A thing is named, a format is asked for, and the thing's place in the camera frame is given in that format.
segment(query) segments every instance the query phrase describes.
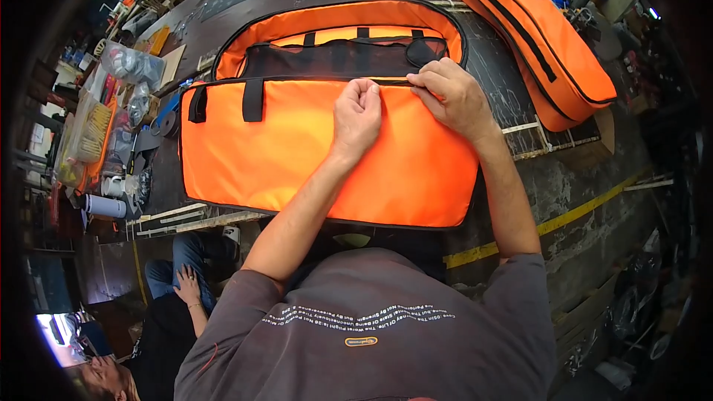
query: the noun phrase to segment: hand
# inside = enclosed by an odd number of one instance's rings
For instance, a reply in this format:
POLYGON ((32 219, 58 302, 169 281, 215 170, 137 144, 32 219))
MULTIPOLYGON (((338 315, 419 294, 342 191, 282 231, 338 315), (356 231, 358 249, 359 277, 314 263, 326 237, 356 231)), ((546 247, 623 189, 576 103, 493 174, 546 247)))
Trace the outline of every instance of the hand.
POLYGON ((352 79, 334 101, 332 154, 356 165, 374 145, 381 128, 379 85, 371 79, 352 79))
POLYGON ((190 265, 187 268, 185 264, 181 265, 180 271, 176 271, 176 277, 180 289, 173 287, 173 290, 178 297, 189 307, 201 303, 201 287, 198 285, 198 276, 195 275, 193 268, 190 265))
POLYGON ((481 86, 451 58, 431 61, 417 75, 409 74, 406 79, 415 85, 411 91, 437 120, 476 148, 490 137, 502 135, 481 86))

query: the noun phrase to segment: orange bag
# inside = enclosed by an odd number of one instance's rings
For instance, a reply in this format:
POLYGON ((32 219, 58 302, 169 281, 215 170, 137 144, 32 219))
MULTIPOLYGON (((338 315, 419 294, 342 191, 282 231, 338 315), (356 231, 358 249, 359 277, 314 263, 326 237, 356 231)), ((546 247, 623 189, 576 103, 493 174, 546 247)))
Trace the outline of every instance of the orange bag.
POLYGON ((616 99, 610 77, 551 0, 462 0, 507 41, 543 125, 562 131, 616 99))
POLYGON ((407 73, 466 42, 446 12, 420 0, 370 0, 270 14, 248 23, 216 57, 215 80, 181 97, 179 154, 187 195, 275 213, 332 145, 334 100, 346 82, 381 85, 377 143, 347 179, 328 217, 445 228, 463 220, 478 160, 433 119, 407 73))

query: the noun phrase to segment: person's left hand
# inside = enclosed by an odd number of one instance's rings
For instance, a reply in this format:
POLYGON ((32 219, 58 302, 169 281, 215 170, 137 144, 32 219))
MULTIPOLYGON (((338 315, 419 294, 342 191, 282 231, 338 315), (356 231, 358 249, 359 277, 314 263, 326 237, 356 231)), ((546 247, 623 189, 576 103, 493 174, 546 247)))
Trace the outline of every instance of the person's left hand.
POLYGON ((352 79, 334 102, 332 153, 356 164, 374 145, 381 128, 379 85, 352 79))
POLYGON ((193 268, 190 265, 188 267, 185 264, 181 265, 180 271, 176 271, 176 277, 180 288, 173 287, 173 290, 178 297, 189 307, 201 303, 201 287, 198 285, 198 277, 193 268))

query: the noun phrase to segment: mesh pocket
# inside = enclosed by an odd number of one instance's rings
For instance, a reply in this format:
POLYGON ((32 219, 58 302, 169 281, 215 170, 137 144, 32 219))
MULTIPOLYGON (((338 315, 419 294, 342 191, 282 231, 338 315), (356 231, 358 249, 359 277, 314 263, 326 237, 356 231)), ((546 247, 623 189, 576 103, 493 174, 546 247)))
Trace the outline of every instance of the mesh pocket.
POLYGON ((269 76, 405 76, 447 53, 440 38, 357 38, 315 46, 268 43, 246 51, 241 78, 269 76))

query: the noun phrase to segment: red wire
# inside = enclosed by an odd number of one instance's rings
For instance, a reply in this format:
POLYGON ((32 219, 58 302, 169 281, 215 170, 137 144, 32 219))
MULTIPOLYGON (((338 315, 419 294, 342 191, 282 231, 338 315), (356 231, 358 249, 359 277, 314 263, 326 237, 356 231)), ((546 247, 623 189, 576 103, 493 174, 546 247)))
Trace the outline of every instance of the red wire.
POLYGON ((213 361, 213 358, 215 358, 216 353, 218 353, 218 343, 215 343, 215 351, 213 352, 213 356, 211 356, 208 362, 206 362, 205 365, 202 366, 200 370, 198 370, 199 373, 201 373, 203 370, 205 370, 206 367, 208 367, 210 361, 213 361))

